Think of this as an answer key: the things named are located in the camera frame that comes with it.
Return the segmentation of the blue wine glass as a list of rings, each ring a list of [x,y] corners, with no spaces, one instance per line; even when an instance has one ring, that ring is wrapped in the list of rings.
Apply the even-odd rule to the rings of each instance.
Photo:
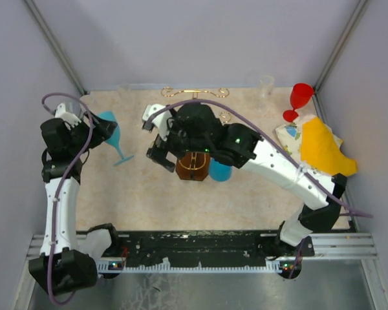
[[[232,176],[232,166],[221,164],[212,158],[210,160],[208,174],[215,181],[225,182]]]
[[[114,164],[114,166],[118,166],[118,165],[121,165],[131,159],[134,158],[134,155],[131,155],[131,156],[124,156],[121,148],[120,148],[120,136],[121,136],[121,133],[120,133],[120,128],[119,128],[119,124],[117,122],[117,119],[113,113],[113,111],[111,110],[108,110],[108,111],[105,111],[105,112],[101,112],[98,114],[98,117],[105,120],[105,121],[112,121],[112,122],[115,122],[117,124],[113,134],[111,135],[111,137],[109,139],[106,140],[106,143],[113,146],[116,151],[118,152],[118,154],[120,155],[121,159],[116,162]]]

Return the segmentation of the clear wine glass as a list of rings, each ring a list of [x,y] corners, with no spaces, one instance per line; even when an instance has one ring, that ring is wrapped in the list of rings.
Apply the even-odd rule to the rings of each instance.
[[[275,79],[272,76],[263,76],[260,80],[260,95],[262,98],[268,98],[274,89]]]
[[[123,108],[128,112],[135,112],[136,101],[133,89],[130,84],[120,85],[117,87]]]

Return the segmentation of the red plastic wine glass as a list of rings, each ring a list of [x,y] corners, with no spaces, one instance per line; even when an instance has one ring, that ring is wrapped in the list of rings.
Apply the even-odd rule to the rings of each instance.
[[[306,83],[298,83],[293,86],[290,94],[290,104],[292,109],[283,112],[283,119],[286,122],[293,122],[299,114],[298,109],[303,108],[314,95],[314,89]]]

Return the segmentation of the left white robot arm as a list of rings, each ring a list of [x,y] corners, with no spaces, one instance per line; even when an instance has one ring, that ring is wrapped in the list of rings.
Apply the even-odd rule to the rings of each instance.
[[[47,219],[39,257],[29,261],[28,270],[50,298],[94,286],[97,261],[105,254],[118,254],[122,248],[111,223],[90,228],[83,243],[78,243],[76,236],[76,202],[83,167],[80,157],[109,139],[117,126],[117,122],[98,116],[92,116],[92,125],[84,121],[73,125],[61,118],[41,124],[46,144],[41,175]]]

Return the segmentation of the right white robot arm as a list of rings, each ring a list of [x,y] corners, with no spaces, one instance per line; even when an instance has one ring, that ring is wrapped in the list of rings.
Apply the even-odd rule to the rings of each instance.
[[[293,254],[306,237],[328,232],[340,217],[346,177],[299,165],[257,127],[223,124],[210,106],[197,99],[179,108],[148,105],[142,121],[145,130],[158,130],[147,157],[170,172],[175,164],[168,154],[178,159],[189,152],[207,154],[223,165],[260,174],[302,200],[300,210],[279,226],[272,256]]]

